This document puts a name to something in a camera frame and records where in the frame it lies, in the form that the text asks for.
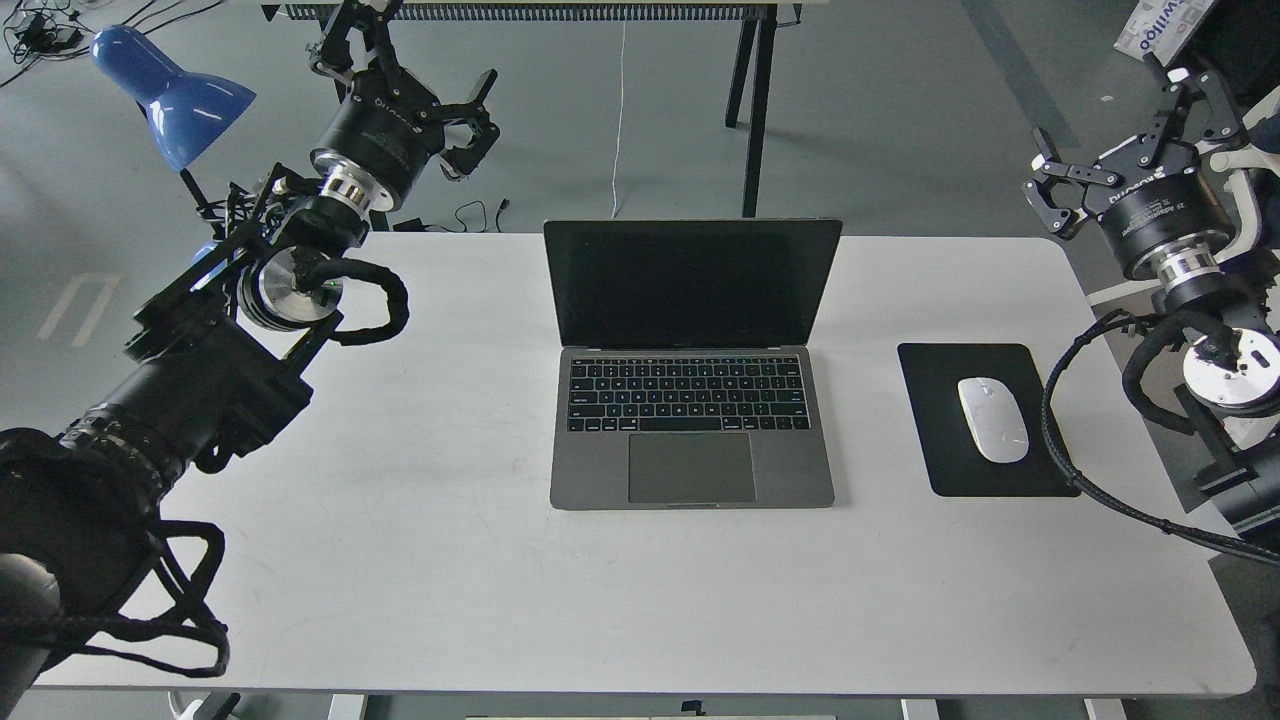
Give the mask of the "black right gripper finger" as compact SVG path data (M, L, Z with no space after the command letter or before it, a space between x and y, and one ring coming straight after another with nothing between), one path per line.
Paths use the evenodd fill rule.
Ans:
M1021 182L1023 195L1044 228L1057 240L1074 240L1100 210L1087 199L1093 188L1108 193L1120 184L1121 174L1102 167L1066 163L1050 133L1042 127L1030 132L1037 154L1030 161L1030 177Z
M1155 151L1165 143L1207 143L1212 150L1235 150L1247 143L1247 131L1229 83L1213 64L1193 61L1188 74L1169 78L1169 68L1155 53L1143 67L1162 82L1161 99L1143 142Z

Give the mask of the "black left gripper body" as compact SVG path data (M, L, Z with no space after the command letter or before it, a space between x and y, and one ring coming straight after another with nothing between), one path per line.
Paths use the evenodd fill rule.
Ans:
M408 70L399 73L394 88L380 69L360 70L311 151L311 164L324 176L339 165L355 167L376 186L370 208L394 211L443 147L442 127L422 115L439 104Z

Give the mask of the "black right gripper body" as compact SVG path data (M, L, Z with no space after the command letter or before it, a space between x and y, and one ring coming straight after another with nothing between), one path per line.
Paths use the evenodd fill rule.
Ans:
M1224 250L1235 225L1201 174L1196 146L1171 141L1158 152L1155 143L1132 140L1100 158L1110 174L1120 177L1108 188L1108 205L1097 222L1128 281L1153 281L1153 255L1183 240L1203 242L1211 252Z

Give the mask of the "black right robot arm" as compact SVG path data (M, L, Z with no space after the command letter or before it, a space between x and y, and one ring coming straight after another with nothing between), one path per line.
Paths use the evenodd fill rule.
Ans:
M1210 67L1169 70L1149 127L1091 164L1064 161L1043 129L1023 192L1059 240L1088 222L1123 275L1155 287L1153 310L1115 310L1055 364L1039 430L1069 486L1129 518L1207 550L1277 564L1277 96L1240 114ZM1102 491L1066 459L1050 410L1060 375L1092 341L1135 333L1121 374L1149 423L1194 436L1211 455L1198 489L1230 536L1155 518Z

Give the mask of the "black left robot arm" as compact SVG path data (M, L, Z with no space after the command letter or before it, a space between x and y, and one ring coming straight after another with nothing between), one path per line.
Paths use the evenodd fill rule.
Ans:
M330 9L310 68L344 94L314 176L275 164L256 193L227 199L214 241L136 313L137 369L60 434L3 432L4 716L74 655L225 673L228 629L207 603L224 533L163 518L161 501L189 468L214 474L273 442L308 406L303 373L325 345L406 328L403 281L349 251L431 160L460 181L500 135L497 72L443 102L396 55L399 9Z

